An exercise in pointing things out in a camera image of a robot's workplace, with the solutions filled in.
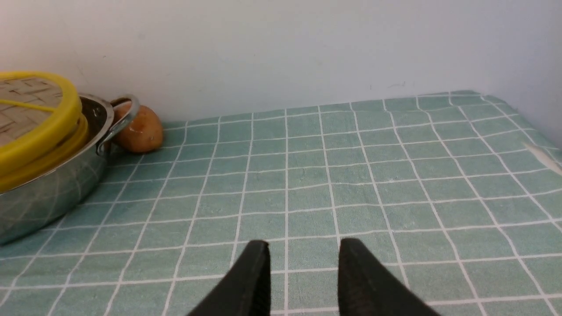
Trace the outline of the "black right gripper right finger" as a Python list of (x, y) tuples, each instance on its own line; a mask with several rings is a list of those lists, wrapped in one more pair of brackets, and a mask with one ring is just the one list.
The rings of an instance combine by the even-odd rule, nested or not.
[(339, 248), (338, 302), (341, 316), (437, 316), (357, 238)]

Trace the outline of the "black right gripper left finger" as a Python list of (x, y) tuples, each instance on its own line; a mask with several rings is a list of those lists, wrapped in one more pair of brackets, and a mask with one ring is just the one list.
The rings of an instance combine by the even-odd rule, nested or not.
[(269, 244), (251, 240), (219, 283), (189, 316), (269, 316), (271, 268)]

